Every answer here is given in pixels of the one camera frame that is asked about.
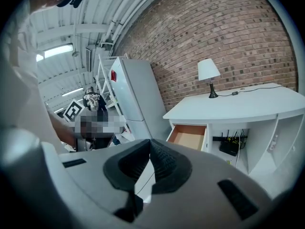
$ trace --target cable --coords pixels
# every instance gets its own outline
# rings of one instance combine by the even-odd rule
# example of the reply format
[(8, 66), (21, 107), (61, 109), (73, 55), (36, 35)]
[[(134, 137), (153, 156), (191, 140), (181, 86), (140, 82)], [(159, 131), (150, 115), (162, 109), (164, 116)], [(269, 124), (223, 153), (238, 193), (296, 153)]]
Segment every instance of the cable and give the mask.
[(141, 190), (136, 195), (138, 195), (142, 191), (142, 189), (146, 186), (146, 184), (149, 182), (149, 180), (152, 178), (153, 175), (154, 175), (154, 172), (151, 175), (151, 177), (147, 180), (147, 182), (144, 184), (144, 186), (141, 188)]
[[(238, 93), (246, 93), (246, 92), (253, 92), (253, 91), (256, 91), (258, 89), (272, 89), (272, 88), (278, 88), (278, 87), (285, 87), (285, 86), (275, 86), (275, 87), (259, 87), (259, 88), (256, 88), (256, 89), (253, 89), (253, 90), (248, 90), (248, 91), (238, 91)], [(229, 95), (218, 95), (218, 96), (221, 96), (221, 97), (227, 97), (227, 96), (231, 96), (233, 95), (233, 93), (229, 94)]]
[(220, 97), (227, 97), (227, 96), (231, 96), (232, 94), (229, 94), (229, 95), (218, 95)]
[(235, 168), (237, 168), (237, 162), (238, 162), (238, 158), (239, 158), (239, 153), (240, 153), (240, 135), (239, 135), (238, 154), (237, 154), (237, 160), (236, 160)]
[(238, 93), (241, 93), (241, 92), (253, 92), (253, 91), (256, 91), (258, 89), (272, 89), (272, 88), (278, 88), (278, 87), (285, 87), (285, 86), (275, 86), (275, 87), (260, 87), (260, 88), (256, 88), (254, 90), (248, 90), (248, 91), (239, 91)]

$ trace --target lamp base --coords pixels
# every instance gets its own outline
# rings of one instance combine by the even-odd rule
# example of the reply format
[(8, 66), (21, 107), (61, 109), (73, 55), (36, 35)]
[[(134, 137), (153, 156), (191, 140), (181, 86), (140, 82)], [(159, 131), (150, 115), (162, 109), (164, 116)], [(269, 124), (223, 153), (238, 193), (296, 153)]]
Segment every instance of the lamp base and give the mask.
[(217, 93), (214, 90), (213, 83), (210, 84), (210, 88), (211, 88), (211, 93), (210, 93), (209, 98), (216, 98), (216, 97), (218, 97)]

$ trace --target person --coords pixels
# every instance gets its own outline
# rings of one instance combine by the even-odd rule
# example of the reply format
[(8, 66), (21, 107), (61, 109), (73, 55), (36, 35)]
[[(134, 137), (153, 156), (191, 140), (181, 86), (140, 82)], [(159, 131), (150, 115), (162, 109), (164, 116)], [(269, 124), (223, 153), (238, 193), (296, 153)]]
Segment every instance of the person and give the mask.
[(85, 95), (82, 97), (82, 102), (90, 111), (104, 111), (107, 113), (106, 102), (100, 94), (94, 92), (93, 87), (89, 87), (86, 90)]
[(30, 15), (54, 6), (66, 6), (70, 1), (24, 0), (12, 15), (0, 38), (1, 65), (11, 67), (29, 93), (26, 98), (20, 97), (22, 102), (14, 107), (15, 113), (11, 113), (13, 121), (10, 125), (26, 129), (41, 141), (53, 144), (57, 153), (65, 152), (61, 141), (75, 146), (76, 138), (73, 131), (54, 116), (53, 111), (47, 110), (40, 95), (36, 56), (43, 55), (43, 52), (37, 50)]
[[(94, 92), (93, 87), (86, 89), (85, 95), (82, 97), (83, 105), (92, 112), (96, 112), (98, 116), (98, 121), (108, 122), (108, 110), (106, 108), (106, 102), (104, 101), (102, 95)], [(114, 145), (121, 144), (117, 137), (114, 135), (112, 142)], [(107, 141), (104, 139), (97, 139), (97, 148), (107, 147)]]

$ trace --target white table lamp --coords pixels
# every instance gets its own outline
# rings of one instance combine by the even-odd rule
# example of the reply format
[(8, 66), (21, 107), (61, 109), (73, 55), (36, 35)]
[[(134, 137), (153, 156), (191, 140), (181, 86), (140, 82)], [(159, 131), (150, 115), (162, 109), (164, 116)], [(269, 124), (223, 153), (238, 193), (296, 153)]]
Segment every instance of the white table lamp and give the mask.
[[(212, 77), (219, 76), (220, 73), (214, 64), (212, 59), (206, 59), (202, 60), (198, 63), (198, 80), (202, 81), (205, 79), (211, 79)], [(209, 98), (216, 98), (218, 95), (216, 94), (214, 90), (214, 86), (212, 81), (210, 80), (210, 88), (211, 88), (211, 93)]]

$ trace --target ceiling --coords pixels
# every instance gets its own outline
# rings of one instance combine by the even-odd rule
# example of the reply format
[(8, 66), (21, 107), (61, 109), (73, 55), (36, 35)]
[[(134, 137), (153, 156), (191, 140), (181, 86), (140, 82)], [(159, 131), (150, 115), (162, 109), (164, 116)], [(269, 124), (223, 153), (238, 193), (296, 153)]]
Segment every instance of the ceiling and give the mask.
[[(145, 0), (83, 0), (77, 9), (68, 5), (31, 15), (39, 50), (73, 43), (74, 50), (79, 52), (76, 57), (72, 56), (73, 52), (67, 52), (38, 62), (41, 95), (53, 111), (67, 107), (72, 99), (81, 99), (84, 91), (66, 97), (62, 97), (62, 94), (80, 87), (95, 87), (93, 77), (98, 71), (98, 54), (105, 58), (111, 53), (110, 48), (99, 46), (101, 40), (105, 41), (109, 26), (115, 20), (109, 33), (110, 38), (113, 38), (122, 17), (132, 12), (131, 23), (151, 0), (144, 2)], [(91, 72), (86, 68), (86, 47), (91, 51)], [(112, 62), (105, 61), (108, 69)], [(103, 85), (103, 76), (100, 77), (100, 83)]]

